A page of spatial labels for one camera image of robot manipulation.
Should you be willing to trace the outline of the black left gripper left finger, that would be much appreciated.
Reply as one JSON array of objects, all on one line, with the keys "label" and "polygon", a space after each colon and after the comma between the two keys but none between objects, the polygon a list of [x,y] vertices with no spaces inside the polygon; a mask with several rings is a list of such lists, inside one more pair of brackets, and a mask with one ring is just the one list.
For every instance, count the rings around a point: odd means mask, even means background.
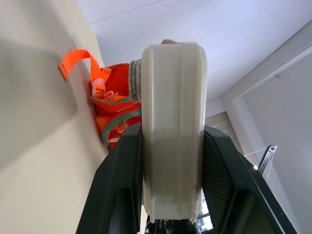
[{"label": "black left gripper left finger", "polygon": [[143,187],[142,127],[128,127],[94,175],[78,234],[137,234]]}]

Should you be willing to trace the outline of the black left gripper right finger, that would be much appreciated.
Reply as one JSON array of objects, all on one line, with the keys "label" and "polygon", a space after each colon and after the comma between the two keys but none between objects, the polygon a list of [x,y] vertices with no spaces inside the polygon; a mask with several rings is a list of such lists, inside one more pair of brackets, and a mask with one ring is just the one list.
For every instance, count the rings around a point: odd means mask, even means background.
[{"label": "black left gripper right finger", "polygon": [[202,188],[214,234],[295,234],[260,172],[219,129],[205,126]]}]

